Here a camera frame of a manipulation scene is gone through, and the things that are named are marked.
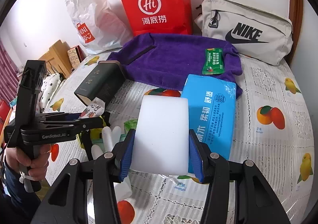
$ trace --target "pink curtain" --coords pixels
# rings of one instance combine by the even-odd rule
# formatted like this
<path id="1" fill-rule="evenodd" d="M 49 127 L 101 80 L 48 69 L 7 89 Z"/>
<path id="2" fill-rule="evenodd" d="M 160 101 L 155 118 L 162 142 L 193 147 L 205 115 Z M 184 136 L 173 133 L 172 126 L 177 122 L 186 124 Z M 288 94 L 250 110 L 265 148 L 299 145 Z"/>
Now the pink curtain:
<path id="1" fill-rule="evenodd" d="M 11 60 L 0 40 L 0 100 L 8 104 L 16 97 L 18 68 Z"/>

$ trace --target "blue plastic package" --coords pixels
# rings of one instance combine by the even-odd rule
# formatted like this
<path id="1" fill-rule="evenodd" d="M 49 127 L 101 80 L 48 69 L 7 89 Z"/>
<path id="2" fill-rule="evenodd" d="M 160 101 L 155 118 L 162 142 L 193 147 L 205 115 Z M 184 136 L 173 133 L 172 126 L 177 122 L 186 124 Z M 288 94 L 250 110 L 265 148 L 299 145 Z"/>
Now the blue plastic package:
<path id="1" fill-rule="evenodd" d="M 236 84 L 210 76 L 188 75 L 181 97 L 189 103 L 189 129 L 211 152 L 229 159 L 235 116 Z M 193 173 L 189 161 L 189 173 Z"/>

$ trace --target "purple cloth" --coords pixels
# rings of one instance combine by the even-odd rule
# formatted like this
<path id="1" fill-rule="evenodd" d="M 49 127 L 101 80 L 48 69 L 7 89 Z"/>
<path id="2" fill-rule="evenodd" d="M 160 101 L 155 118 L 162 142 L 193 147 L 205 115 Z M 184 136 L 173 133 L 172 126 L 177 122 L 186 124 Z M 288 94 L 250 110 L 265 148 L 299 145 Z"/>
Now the purple cloth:
<path id="1" fill-rule="evenodd" d="M 129 60 L 149 46 L 147 51 L 129 64 Z M 108 60 L 117 60 L 130 80 L 149 85 L 182 90 L 189 74 L 201 75 L 207 48 L 222 48 L 225 72 L 211 77 L 235 82 L 242 74 L 241 60 L 236 48 L 228 41 L 186 34 L 141 34 L 127 42 Z M 242 89 L 236 84 L 236 98 Z"/>

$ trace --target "white circular hi logo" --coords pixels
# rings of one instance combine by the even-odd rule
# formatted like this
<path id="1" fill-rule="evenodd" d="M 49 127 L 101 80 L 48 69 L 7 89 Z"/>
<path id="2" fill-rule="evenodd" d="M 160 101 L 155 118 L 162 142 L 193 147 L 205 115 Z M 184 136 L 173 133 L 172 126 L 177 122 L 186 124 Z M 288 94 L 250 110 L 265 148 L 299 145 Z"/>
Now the white circular hi logo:
<path id="1" fill-rule="evenodd" d="M 147 14 L 154 15 L 159 12 L 161 9 L 161 1 L 160 0 L 138 0 L 139 9 Z"/>

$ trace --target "nike swoosh logo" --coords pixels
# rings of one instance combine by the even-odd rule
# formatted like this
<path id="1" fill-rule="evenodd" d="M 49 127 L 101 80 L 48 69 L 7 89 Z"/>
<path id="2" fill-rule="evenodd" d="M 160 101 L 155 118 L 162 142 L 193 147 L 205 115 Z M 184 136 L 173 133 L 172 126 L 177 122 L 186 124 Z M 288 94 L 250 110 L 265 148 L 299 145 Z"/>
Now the nike swoosh logo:
<path id="1" fill-rule="evenodd" d="M 231 44 L 237 44 L 237 43 L 268 43 L 268 42 L 261 42 L 258 40 L 243 40 L 243 39 L 236 39 L 232 36 L 231 32 L 233 31 L 233 29 L 231 29 L 225 36 L 225 40 L 227 40 L 228 42 L 230 42 Z"/>

